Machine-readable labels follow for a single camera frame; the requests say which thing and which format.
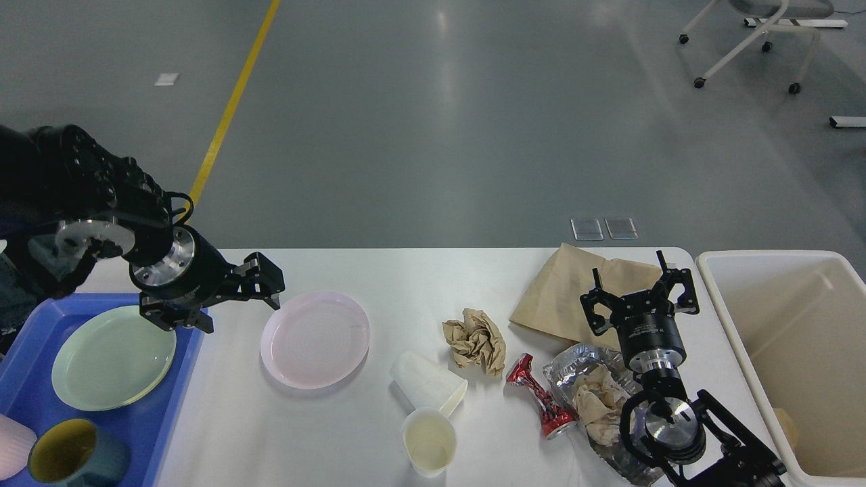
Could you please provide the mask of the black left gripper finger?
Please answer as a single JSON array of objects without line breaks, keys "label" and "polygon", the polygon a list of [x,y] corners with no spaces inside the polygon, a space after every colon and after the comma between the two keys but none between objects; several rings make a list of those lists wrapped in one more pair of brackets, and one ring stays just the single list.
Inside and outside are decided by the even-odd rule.
[{"label": "black left gripper finger", "polygon": [[139,314],[164,331],[198,329],[206,335],[214,332],[213,320],[201,306],[174,307],[154,297],[139,297]]},{"label": "black left gripper finger", "polygon": [[253,252],[241,264],[229,266],[220,284],[220,302],[261,301],[276,310],[285,289],[283,271],[263,253]]}]

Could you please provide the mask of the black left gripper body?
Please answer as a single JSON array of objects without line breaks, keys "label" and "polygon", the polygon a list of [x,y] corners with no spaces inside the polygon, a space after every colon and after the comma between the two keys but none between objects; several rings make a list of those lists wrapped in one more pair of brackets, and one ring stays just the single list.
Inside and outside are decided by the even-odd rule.
[{"label": "black left gripper body", "polygon": [[130,265],[130,278],[146,296],[173,307],[205,307],[219,292],[233,265],[195,229],[173,229],[168,254],[149,266]]}]

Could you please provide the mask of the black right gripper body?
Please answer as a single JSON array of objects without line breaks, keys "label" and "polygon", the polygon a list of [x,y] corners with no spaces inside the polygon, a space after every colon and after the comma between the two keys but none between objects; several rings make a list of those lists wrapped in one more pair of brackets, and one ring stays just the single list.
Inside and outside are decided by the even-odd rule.
[{"label": "black right gripper body", "polygon": [[677,369],[687,358],[674,315],[667,312],[626,317],[616,326],[616,335],[624,363],[632,372]]}]

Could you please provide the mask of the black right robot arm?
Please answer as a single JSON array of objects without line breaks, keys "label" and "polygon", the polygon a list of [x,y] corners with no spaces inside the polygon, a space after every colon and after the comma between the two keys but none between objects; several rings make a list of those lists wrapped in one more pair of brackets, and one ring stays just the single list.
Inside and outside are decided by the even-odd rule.
[{"label": "black right robot arm", "polygon": [[625,367],[641,386],[622,407],[621,444],[675,486],[783,485],[788,469],[760,438],[710,392],[687,395],[675,315],[696,315],[700,306],[691,271],[656,255],[660,277],[649,289],[614,295],[594,269],[594,285],[580,299],[593,335],[616,331]]}]

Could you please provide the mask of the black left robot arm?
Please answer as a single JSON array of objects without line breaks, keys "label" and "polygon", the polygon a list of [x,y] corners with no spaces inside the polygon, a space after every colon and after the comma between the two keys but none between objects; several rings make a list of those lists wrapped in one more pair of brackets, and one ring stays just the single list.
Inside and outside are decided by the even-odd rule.
[{"label": "black left robot arm", "polygon": [[2,127],[3,307],[70,296],[97,262],[123,258],[139,314],[161,330],[212,333],[205,308],[279,309],[282,270],[260,252],[228,262],[189,225],[195,204],[75,124]]}]

